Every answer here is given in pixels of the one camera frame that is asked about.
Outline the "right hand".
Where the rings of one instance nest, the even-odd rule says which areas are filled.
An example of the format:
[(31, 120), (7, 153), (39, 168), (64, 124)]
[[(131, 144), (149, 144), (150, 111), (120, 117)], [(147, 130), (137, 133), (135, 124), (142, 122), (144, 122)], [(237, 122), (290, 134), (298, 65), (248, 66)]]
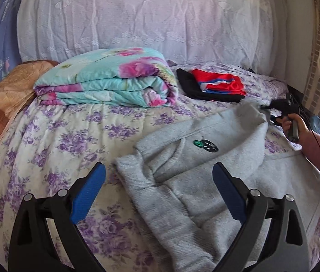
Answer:
[(293, 125), (293, 121), (297, 122), (299, 138), (303, 138), (309, 132), (303, 118), (298, 114), (288, 114), (287, 116), (283, 117), (282, 119), (278, 118), (277, 121), (282, 124), (282, 129), (284, 134), (288, 134), (289, 130)]

